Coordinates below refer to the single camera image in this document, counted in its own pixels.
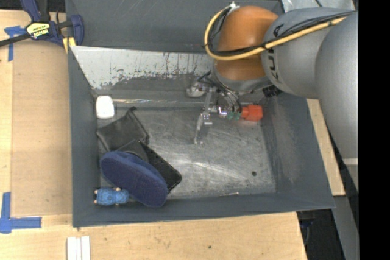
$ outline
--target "orange object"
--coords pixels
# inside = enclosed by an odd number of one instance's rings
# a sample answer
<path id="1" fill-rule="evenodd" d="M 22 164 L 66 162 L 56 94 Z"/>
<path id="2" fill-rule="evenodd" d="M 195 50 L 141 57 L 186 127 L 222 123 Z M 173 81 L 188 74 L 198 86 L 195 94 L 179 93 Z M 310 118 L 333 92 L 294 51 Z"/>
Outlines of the orange object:
<path id="1" fill-rule="evenodd" d="M 248 105 L 243 107 L 241 117 L 246 121 L 259 121 L 263 118 L 263 107 L 261 105 Z"/>

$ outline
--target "gray bin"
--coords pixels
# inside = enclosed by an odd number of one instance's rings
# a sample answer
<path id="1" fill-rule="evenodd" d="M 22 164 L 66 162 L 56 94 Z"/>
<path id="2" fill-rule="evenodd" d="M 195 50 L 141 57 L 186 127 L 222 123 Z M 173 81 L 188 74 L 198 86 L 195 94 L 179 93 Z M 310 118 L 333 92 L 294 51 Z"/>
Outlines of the gray bin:
<path id="1" fill-rule="evenodd" d="M 186 98 L 185 88 L 211 64 L 202 49 L 205 26 L 232 1 L 281 13 L 278 2 L 261 0 L 66 0 L 67 15 L 85 21 L 83 46 L 68 54 L 75 227 L 334 208 L 304 98 L 264 100 L 256 125 L 217 118 L 208 141 L 192 144 L 204 99 Z M 186 68 L 164 75 L 132 66 L 143 58 L 142 66 L 154 68 L 169 57 Z M 119 78 L 117 65 L 124 68 Z M 182 174 L 163 207 L 93 203 L 94 190 L 107 185 L 96 130 L 112 121 L 96 118 L 100 94 L 122 100 L 115 119 L 138 107 L 149 145 Z"/>

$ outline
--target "blue tape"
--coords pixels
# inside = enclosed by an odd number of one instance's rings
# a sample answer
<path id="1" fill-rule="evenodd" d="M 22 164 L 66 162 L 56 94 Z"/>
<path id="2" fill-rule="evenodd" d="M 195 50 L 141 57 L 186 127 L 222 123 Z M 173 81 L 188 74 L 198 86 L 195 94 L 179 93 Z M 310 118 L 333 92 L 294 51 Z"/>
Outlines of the blue tape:
<path id="1" fill-rule="evenodd" d="M 11 218 L 11 192 L 3 193 L 0 218 L 0 233 L 9 234 L 21 228 L 41 228 L 42 217 Z"/>
<path id="2" fill-rule="evenodd" d="M 6 27 L 4 31 L 10 38 L 18 35 L 24 35 L 26 33 L 26 30 L 20 26 Z M 8 62 L 11 62 L 12 60 L 13 60 L 13 43 L 10 44 L 8 48 Z"/>

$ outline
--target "wooden table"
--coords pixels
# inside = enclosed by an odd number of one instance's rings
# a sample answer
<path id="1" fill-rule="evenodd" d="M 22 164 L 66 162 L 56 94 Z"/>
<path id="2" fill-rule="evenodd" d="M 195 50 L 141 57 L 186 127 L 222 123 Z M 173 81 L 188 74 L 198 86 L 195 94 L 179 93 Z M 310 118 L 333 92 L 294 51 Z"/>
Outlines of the wooden table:
<path id="1" fill-rule="evenodd" d="M 23 11 L 0 10 L 0 40 L 5 27 L 28 22 Z M 27 40 L 15 45 L 14 61 L 7 58 L 8 47 L 0 48 L 0 192 L 11 191 L 12 216 L 43 218 L 40 229 L 0 234 L 0 259 L 66 259 L 70 236 L 90 236 L 92 260 L 307 258 L 296 213 L 73 228 L 65 51 Z M 344 195 L 321 109 L 308 104 L 333 195 Z"/>

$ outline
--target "bin floor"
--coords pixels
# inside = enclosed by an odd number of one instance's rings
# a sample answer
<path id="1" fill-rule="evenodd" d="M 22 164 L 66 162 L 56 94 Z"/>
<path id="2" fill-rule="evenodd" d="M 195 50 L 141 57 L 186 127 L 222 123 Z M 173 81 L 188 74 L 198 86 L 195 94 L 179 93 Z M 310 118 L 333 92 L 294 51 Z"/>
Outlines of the bin floor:
<path id="1" fill-rule="evenodd" d="M 128 108 L 117 110 L 115 118 Z M 207 197 L 275 192 L 261 121 L 230 121 L 212 115 L 203 144 L 194 144 L 199 108 L 140 108 L 149 146 L 182 174 L 170 197 Z M 108 121 L 98 120 L 99 127 Z"/>

